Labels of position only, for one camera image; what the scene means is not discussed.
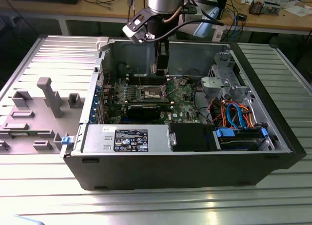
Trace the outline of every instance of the workbench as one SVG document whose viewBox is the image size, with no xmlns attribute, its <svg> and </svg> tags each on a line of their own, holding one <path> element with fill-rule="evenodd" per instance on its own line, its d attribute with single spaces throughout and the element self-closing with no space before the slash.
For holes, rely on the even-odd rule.
<svg viewBox="0 0 312 225">
<path fill-rule="evenodd" d="M 65 98 L 76 85 L 88 83 L 98 57 L 96 42 L 95 37 L 38 39 L 0 92 L 1 117 L 9 114 L 5 108 L 11 109 L 9 96 L 16 88 L 41 95 L 36 88 L 40 76 L 49 75 L 62 85 L 55 88 Z M 312 89 L 286 58 L 276 54 L 278 49 L 239 45 L 308 154 L 296 165 L 274 171 L 256 186 L 85 191 L 59 154 L 0 155 L 0 215 L 18 214 L 45 225 L 64 221 L 75 225 L 311 223 L 312 98 L 308 93 Z M 270 67 L 263 64 L 268 57 L 275 61 Z M 289 71 L 284 72 L 280 60 L 290 65 Z M 84 66 L 78 68 L 76 63 Z M 85 97 L 86 88 L 76 92 Z"/>
<path fill-rule="evenodd" d="M 248 16 L 244 31 L 307 35 L 312 28 L 311 15 L 299 17 L 283 9 L 278 16 L 250 15 L 248 13 L 249 5 L 241 4 L 240 1 L 241 0 L 233 0 L 233 3 L 240 13 Z M 70 35 L 70 29 L 67 25 L 68 20 L 121 23 L 127 21 L 127 0 L 117 0 L 112 2 L 112 10 L 108 10 L 97 4 L 87 3 L 84 0 L 80 0 L 76 5 L 12 0 L 10 2 L 26 18 L 58 20 L 63 35 Z M 143 8 L 143 0 L 136 0 L 135 6 L 136 11 L 138 12 Z M 18 16 L 5 0 L 0 0 L 0 15 L 11 17 Z M 214 27 L 216 28 L 214 41 L 219 41 L 221 33 L 225 29 L 229 29 L 233 23 L 228 13 L 224 14 L 222 22 L 225 23 L 225 26 Z"/>
</svg>

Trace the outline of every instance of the warning label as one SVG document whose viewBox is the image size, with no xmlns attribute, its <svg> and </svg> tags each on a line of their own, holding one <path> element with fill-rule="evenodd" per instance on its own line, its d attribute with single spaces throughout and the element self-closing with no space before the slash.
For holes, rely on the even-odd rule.
<svg viewBox="0 0 312 225">
<path fill-rule="evenodd" d="M 147 130 L 116 130 L 115 152 L 148 152 Z"/>
</svg>

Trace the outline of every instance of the circuit board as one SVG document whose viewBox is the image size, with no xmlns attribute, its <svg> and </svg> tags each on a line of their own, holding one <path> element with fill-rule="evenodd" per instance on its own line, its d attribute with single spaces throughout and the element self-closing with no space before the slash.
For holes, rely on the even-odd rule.
<svg viewBox="0 0 312 225">
<path fill-rule="evenodd" d="M 182 78 L 171 78 L 163 85 L 134 85 L 118 79 L 105 101 L 110 124 L 199 123 L 192 101 L 192 86 Z M 128 117 L 132 107 L 149 107 L 160 112 L 157 119 L 133 120 Z"/>
</svg>

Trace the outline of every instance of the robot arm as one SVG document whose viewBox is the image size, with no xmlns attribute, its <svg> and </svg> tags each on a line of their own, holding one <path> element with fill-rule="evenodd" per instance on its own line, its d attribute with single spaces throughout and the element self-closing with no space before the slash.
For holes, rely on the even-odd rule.
<svg viewBox="0 0 312 225">
<path fill-rule="evenodd" d="M 133 42 L 155 42 L 155 63 L 151 66 L 152 72 L 163 76 L 169 61 L 170 35 L 190 23 L 223 25 L 205 12 L 203 14 L 209 20 L 202 19 L 202 6 L 213 4 L 211 0 L 148 0 L 148 8 L 138 12 L 122 30 Z M 181 14 L 184 22 L 178 25 Z"/>
</svg>

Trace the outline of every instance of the blue latch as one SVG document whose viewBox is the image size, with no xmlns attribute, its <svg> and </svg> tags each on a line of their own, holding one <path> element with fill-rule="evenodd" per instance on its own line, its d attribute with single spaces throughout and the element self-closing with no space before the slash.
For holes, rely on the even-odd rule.
<svg viewBox="0 0 312 225">
<path fill-rule="evenodd" d="M 269 134 L 268 134 L 268 131 L 264 128 L 261 129 L 262 131 L 262 134 L 264 135 L 264 137 L 267 137 Z"/>
<path fill-rule="evenodd" d="M 219 137 L 235 137 L 235 133 L 233 129 L 230 128 L 219 128 L 216 131 L 216 136 Z"/>
<path fill-rule="evenodd" d="M 63 137 L 61 140 L 62 144 L 72 145 L 75 142 L 75 136 Z"/>
</svg>

